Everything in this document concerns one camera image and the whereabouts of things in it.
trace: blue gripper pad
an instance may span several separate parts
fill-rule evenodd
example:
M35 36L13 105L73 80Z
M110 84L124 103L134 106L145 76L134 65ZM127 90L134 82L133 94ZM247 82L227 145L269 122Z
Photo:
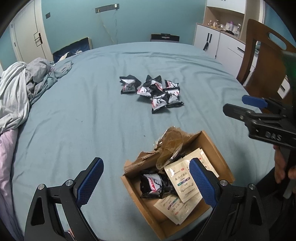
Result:
M104 171L104 162L101 158L97 158L93 160L93 162L90 164L86 171L86 177L83 180L82 184L77 189L77 200L76 204L79 208L81 208L82 205L87 204L89 201L89 198L91 197L91 194L93 193L98 181L100 180L103 171Z
M266 108L268 106L268 103L262 99L262 98L257 98L249 95L244 95L242 97L242 102L247 105L255 106L260 109Z
M214 173L206 170L206 168L203 166L203 164L199 161L198 158L194 158L190 161L189 172L194 182L196 183L205 203L210 205L212 208L215 208L218 202L217 192L219 192L219 186L217 189L218 184L216 183L216 180L215 180L216 176L214 175Z

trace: bed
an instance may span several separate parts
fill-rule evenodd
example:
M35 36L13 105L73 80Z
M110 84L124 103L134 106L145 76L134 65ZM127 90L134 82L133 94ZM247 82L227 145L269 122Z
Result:
M135 160L170 126L195 133L205 130L226 160L235 185L257 183L274 166L272 145L248 138L240 121L224 116L225 103L244 106L247 92L216 60L191 45L165 42L119 44L89 50L59 63L72 70L32 106L19 129L12 169L17 220L24 232L30 203L40 183L61 185L87 168L94 157L104 173L82 212L102 240L152 241L146 223L121 182L127 159ZM121 95L119 76L152 78L180 84L184 106L151 114L151 103ZM58 206L62 224L67 221ZM181 237L202 219L176 233Z

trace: light blue wall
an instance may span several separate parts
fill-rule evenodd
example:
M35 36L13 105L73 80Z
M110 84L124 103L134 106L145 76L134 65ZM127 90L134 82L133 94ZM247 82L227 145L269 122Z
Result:
M15 57L15 53L13 51L8 27L0 38L0 62L3 70L6 70L16 61L17 58Z
M95 13L96 7L119 3L118 10ZM93 48L118 43L150 41L154 33L180 36L192 44L195 23L202 23L206 0L42 0L42 15L52 52L85 37Z
M291 44L293 44L296 47L296 42L290 34L290 31L287 29L286 25L283 23L278 14L267 3L265 3L264 24L272 28L274 31L278 32L280 35L282 35L286 40L288 40Z

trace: snack packet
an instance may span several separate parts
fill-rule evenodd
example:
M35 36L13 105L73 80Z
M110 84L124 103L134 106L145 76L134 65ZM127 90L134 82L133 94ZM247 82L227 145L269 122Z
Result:
M169 178L158 171L142 170L140 172L141 198L164 198L169 194L177 194Z
M199 149L199 153L200 155L198 155L198 153L196 154L196 157L200 160L200 162L205 166L205 168L209 171L212 171L215 176L218 178L219 175L216 172L216 170L213 168L212 164L210 163L209 159L207 158L206 154L204 153L204 151L201 148Z
M132 75L121 76L120 83L123 83L124 86L121 90L121 94L133 94L137 92L138 87L141 85L141 81L139 81L136 77Z
M178 100L180 87L166 88L163 90L169 94L167 108L178 107L184 104L182 101Z
M173 162L165 166L165 172L171 180L173 186L178 193L182 202L188 201L194 195L196 195L199 190L189 172L189 163L193 158L198 158L201 160L201 163L205 166L207 170L215 170L209 160L207 161L201 156L200 148L189 153L182 159Z
M159 110L161 107L166 106L168 103L167 93L164 92L160 96L154 96L152 98L152 114Z
M199 192L190 200L183 203L179 197L170 194L164 199L159 199L154 204L154 207L166 215L175 224L181 224L185 221L201 199L202 196Z
M151 89L156 95L160 95L163 92L163 85L161 83L161 76L156 78L151 78L150 75L147 75L146 81L143 84L143 87Z
M175 88L175 87L178 87L179 86L179 83L173 83L169 80L165 80L165 87L166 88Z
M137 93L137 95L141 95L141 96L145 96L145 97L149 97L151 98L152 97L152 90L150 88L147 88L147 87L141 87Z

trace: green object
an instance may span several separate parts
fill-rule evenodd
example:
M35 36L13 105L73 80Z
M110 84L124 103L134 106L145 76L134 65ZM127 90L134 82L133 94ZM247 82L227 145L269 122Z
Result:
M282 51L283 62L286 67L286 75L289 80L290 90L293 96L293 114L296 116L296 53L289 51Z

